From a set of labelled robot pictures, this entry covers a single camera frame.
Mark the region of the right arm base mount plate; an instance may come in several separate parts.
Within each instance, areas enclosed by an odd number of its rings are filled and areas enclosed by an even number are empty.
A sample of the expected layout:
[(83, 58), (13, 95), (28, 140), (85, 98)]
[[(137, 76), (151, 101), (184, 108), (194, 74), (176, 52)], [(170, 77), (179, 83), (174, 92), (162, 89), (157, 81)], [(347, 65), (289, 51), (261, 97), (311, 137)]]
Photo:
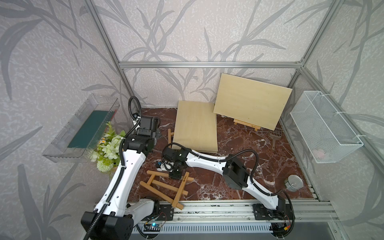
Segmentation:
[(292, 212), (292, 206), (285, 200), (278, 201), (278, 207), (276, 210), (267, 209), (263, 204), (253, 204), (253, 214), (255, 220), (295, 220), (295, 216)]

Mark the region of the wooden easel frame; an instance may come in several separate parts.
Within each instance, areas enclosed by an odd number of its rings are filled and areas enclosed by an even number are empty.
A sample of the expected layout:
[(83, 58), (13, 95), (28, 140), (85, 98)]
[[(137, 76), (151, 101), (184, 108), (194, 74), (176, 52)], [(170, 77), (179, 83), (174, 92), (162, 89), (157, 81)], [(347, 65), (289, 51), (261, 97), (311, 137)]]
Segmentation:
[(257, 125), (254, 125), (254, 124), (250, 124), (250, 123), (247, 123), (247, 122), (244, 122), (244, 121), (240, 121), (240, 120), (236, 120), (234, 119), (234, 124), (237, 125), (237, 124), (241, 124), (241, 125), (244, 125), (244, 126), (247, 126), (247, 127), (251, 127), (253, 128), (255, 131), (258, 131), (261, 129), (260, 126), (257, 126)]
[[(160, 182), (156, 180), (156, 177), (162, 177), (162, 178), (170, 178), (169, 174), (162, 173), (162, 172), (155, 172), (155, 171), (147, 171), (147, 174), (150, 175), (150, 178), (147, 182), (140, 181), (140, 185), (144, 187), (146, 190), (152, 192), (153, 194), (157, 195), (161, 199), (165, 200), (166, 202), (170, 203), (173, 208), (177, 208), (179, 210), (184, 209), (184, 205), (180, 203), (180, 199), (182, 196), (187, 196), (189, 194), (188, 191), (185, 190), (185, 187), (187, 183), (193, 182), (194, 178), (191, 178), (189, 176), (189, 172), (186, 172), (184, 176), (182, 176), (181, 183), (178, 187), (168, 185), (166, 183)], [(160, 190), (154, 188), (152, 185), (156, 185), (160, 188), (175, 192), (176, 195), (172, 199), (171, 197), (167, 196)]]
[(172, 132), (171, 129), (168, 129), (167, 133), (168, 133), (168, 136), (167, 136), (168, 144), (170, 144), (172, 142), (172, 137), (174, 136), (174, 132)]

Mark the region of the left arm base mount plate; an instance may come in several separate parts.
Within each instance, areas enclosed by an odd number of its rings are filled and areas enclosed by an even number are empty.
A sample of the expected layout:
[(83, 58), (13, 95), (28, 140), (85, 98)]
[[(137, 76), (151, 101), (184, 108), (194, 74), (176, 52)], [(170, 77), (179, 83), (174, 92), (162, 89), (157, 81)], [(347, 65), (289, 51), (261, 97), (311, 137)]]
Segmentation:
[(149, 220), (156, 221), (172, 221), (175, 210), (170, 204), (155, 205), (153, 213), (149, 216)]

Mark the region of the light plywood board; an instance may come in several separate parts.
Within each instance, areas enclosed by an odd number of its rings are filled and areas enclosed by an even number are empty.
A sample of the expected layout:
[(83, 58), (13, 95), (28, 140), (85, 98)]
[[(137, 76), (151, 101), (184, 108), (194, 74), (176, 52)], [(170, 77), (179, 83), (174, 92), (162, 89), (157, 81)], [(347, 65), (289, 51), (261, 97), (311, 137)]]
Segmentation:
[(179, 101), (173, 142), (201, 153), (218, 152), (213, 103)]
[(214, 113), (274, 130), (292, 89), (221, 74)]

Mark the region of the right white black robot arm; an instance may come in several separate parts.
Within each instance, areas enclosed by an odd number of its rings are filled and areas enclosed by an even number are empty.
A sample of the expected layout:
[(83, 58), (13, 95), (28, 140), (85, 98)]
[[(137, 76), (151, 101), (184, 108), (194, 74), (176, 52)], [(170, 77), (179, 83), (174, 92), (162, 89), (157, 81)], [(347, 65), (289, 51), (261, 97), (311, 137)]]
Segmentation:
[[(248, 171), (239, 156), (252, 153), (256, 162)], [(227, 157), (217, 157), (199, 153), (178, 143), (170, 143), (162, 151), (162, 158), (156, 163), (159, 171), (167, 171), (173, 179), (180, 180), (183, 170), (201, 168), (224, 177), (226, 184), (235, 190), (242, 190), (259, 200), (253, 205), (255, 219), (294, 220), (292, 201), (284, 190), (272, 193), (254, 179), (259, 164), (259, 156), (254, 150), (243, 150)]]

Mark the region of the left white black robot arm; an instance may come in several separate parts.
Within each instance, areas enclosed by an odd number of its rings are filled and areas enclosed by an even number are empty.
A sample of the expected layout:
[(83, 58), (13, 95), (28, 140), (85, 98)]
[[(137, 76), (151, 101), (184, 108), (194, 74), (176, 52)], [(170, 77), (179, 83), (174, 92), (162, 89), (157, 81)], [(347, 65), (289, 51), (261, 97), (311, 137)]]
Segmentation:
[(95, 209), (82, 216), (86, 240), (127, 240), (139, 221), (158, 211), (156, 202), (151, 199), (127, 207), (136, 176), (161, 134), (159, 119), (143, 116), (139, 99), (132, 96), (129, 103), (133, 101), (138, 105), (138, 112), (129, 111), (134, 126), (119, 145), (121, 160), (118, 168)]

